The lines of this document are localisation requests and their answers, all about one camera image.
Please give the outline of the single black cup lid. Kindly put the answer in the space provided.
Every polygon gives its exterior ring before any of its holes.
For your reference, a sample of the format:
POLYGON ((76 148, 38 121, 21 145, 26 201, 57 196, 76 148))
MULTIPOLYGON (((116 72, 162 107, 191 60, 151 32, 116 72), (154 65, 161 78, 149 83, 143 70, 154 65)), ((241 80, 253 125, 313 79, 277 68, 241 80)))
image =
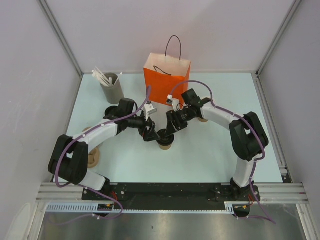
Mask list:
POLYGON ((173 143, 175 140, 174 135, 171 135, 169 137, 165 137, 165 129, 160 129, 157 133, 160 136, 160 140, 156 141, 157 143, 158 142, 173 143))

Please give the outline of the orange paper bag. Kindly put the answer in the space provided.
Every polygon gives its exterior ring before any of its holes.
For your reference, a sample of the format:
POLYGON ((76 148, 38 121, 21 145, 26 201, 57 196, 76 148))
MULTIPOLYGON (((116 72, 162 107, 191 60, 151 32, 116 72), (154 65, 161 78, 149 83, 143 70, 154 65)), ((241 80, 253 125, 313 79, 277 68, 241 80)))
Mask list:
POLYGON ((151 87, 149 99, 166 104, 168 95, 184 104, 182 94, 188 90, 191 61, 181 57, 150 53, 143 67, 145 85, 151 87))

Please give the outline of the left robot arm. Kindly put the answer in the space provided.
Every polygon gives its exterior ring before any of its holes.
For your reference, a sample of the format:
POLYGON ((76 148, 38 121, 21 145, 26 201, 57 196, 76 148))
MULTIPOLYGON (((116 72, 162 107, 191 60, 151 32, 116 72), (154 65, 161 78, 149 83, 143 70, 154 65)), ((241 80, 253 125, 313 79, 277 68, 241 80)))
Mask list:
POLYGON ((93 194, 100 200, 107 199, 111 193, 108 179, 88 169, 90 152, 127 128, 137 129, 145 142, 160 140, 150 118, 155 112, 157 108, 150 101, 138 107, 134 100, 122 98, 117 106, 105 110, 105 116, 96 126, 76 136, 61 135, 55 144, 48 171, 70 184, 93 189, 93 194))

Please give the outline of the stack of brown paper cups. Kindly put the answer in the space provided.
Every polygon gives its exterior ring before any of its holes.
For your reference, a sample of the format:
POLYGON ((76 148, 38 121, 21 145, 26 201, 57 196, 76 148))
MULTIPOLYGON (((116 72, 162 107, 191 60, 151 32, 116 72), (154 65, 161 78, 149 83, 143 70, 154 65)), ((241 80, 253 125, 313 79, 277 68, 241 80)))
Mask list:
POLYGON ((207 119, 204 119, 204 118, 198 118, 198 120, 200 121, 200 122, 202 122, 202 123, 207 123, 208 122, 208 120, 207 119))

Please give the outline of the stack of black lids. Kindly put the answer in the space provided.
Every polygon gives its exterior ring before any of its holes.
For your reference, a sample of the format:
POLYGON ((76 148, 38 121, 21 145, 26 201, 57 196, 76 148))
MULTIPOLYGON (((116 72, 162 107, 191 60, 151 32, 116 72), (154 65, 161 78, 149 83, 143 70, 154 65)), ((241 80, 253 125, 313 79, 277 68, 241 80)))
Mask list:
POLYGON ((119 118, 119 111, 118 111, 118 106, 113 105, 108 107, 105 112, 104 112, 104 117, 105 120, 115 120, 119 118))

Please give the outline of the grey cylindrical straw holder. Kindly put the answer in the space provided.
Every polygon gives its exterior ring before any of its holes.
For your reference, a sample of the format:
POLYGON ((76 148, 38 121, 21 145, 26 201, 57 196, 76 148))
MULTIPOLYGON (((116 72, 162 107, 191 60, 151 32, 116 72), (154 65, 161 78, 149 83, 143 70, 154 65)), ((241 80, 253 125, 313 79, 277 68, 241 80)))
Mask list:
POLYGON ((124 98, 124 93, 122 90, 122 86, 120 83, 120 75, 117 75, 112 72, 105 73, 104 76, 107 79, 112 80, 111 86, 105 86, 103 84, 100 84, 100 87, 102 88, 102 91, 106 97, 106 100, 113 105, 116 105, 120 102, 122 98, 124 98))

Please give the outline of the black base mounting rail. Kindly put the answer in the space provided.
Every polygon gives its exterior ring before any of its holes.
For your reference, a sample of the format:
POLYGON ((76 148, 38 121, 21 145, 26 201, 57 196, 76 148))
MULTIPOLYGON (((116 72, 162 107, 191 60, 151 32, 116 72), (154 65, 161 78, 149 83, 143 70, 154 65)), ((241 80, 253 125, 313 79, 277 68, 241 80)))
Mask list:
POLYGON ((234 183, 109 183, 100 191, 116 196, 125 210, 210 211, 225 202, 260 200, 257 186, 239 188, 234 183))

